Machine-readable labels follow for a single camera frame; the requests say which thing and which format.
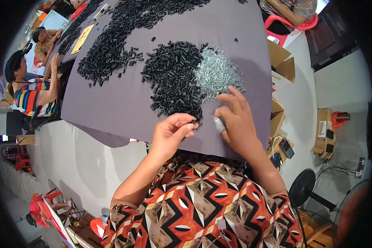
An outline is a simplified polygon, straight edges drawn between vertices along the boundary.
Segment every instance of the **white wall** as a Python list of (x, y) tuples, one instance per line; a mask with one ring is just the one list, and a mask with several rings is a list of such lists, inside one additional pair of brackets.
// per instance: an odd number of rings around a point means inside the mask
[(360, 49), (314, 73), (317, 107), (349, 113), (368, 109), (371, 82)]

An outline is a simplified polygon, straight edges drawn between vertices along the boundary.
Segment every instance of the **red plastic bag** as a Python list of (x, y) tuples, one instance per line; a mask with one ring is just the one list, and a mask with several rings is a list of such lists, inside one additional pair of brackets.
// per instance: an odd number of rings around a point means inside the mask
[(343, 126), (343, 124), (345, 124), (347, 122), (346, 120), (344, 120), (344, 121), (336, 120), (337, 114), (339, 114), (339, 113), (343, 113), (343, 112), (336, 111), (332, 114), (332, 127), (334, 129), (340, 128), (341, 126)]

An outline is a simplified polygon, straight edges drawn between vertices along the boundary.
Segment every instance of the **multicolored striped shirt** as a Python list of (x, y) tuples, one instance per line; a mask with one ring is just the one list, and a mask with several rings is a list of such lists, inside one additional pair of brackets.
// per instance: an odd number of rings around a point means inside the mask
[(28, 82), (30, 84), (20, 87), (14, 93), (14, 102), (19, 110), (27, 116), (43, 116), (54, 113), (58, 104), (57, 99), (45, 105), (37, 106), (39, 92), (49, 90), (51, 80), (37, 77)]

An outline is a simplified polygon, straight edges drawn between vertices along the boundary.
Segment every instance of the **hand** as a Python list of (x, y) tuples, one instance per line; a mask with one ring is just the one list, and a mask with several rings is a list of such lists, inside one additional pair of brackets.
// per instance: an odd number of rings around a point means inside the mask
[(263, 146), (256, 135), (252, 113), (245, 97), (231, 86), (228, 90), (231, 94), (220, 94), (216, 99), (229, 103), (231, 110), (226, 106), (219, 107), (214, 116), (223, 117), (226, 123), (226, 129), (221, 132), (222, 138), (248, 160), (256, 149), (263, 149)]
[(57, 40), (57, 36), (55, 35), (54, 37), (51, 38), (51, 40), (48, 42), (50, 45), (55, 44), (55, 41)]
[(43, 212), (40, 212), (40, 214), (41, 214), (41, 220), (42, 220), (43, 222), (46, 222), (46, 221), (47, 221), (47, 217), (44, 215)]
[(193, 129), (198, 128), (198, 123), (190, 122), (195, 119), (186, 113), (175, 113), (157, 123), (149, 154), (152, 153), (162, 163), (169, 160), (175, 154), (183, 138), (194, 135)]
[(51, 70), (58, 67), (58, 64), (60, 62), (60, 54), (55, 53), (54, 57), (51, 59)]

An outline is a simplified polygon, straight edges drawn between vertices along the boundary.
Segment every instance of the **white cable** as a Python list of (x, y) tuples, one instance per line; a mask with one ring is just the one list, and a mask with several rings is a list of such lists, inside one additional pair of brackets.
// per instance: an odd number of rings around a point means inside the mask
[[(334, 170), (336, 170), (336, 169), (339, 169), (339, 168), (335, 168), (335, 167), (332, 167), (331, 165), (327, 165), (327, 164), (324, 164), (323, 163), (323, 165), (324, 166), (329, 166), (329, 167), (331, 167), (332, 169), (334, 169)], [(352, 172), (352, 173), (357, 173), (357, 171), (353, 171), (353, 170), (350, 170), (350, 169), (348, 169), (348, 168), (342, 168), (344, 171), (349, 171), (349, 172)]]
[(277, 136), (277, 137), (274, 138), (273, 144), (271, 145), (271, 153), (273, 154), (273, 159), (274, 159), (274, 143), (276, 142), (277, 138), (283, 139), (281, 136)]
[[(334, 150), (332, 151), (332, 154), (329, 156), (329, 157), (327, 157), (327, 158), (325, 158), (322, 162), (321, 162), (321, 169), (323, 169), (323, 166), (322, 165), (325, 165), (324, 164), (324, 161), (325, 160), (327, 160), (327, 165), (328, 165), (328, 161), (329, 161), (329, 159), (330, 159), (330, 157), (332, 157), (332, 155), (335, 153), (335, 150), (336, 150), (336, 147), (337, 147), (337, 142), (336, 142), (336, 138), (335, 138), (335, 136), (334, 136), (334, 140), (335, 140), (335, 147), (334, 147)], [(317, 188), (318, 188), (318, 186), (320, 185), (320, 183), (321, 183), (321, 179), (322, 179), (322, 174), (324, 174), (322, 171), (321, 171), (321, 169), (320, 169), (320, 181), (318, 182), (318, 184), (317, 184)]]

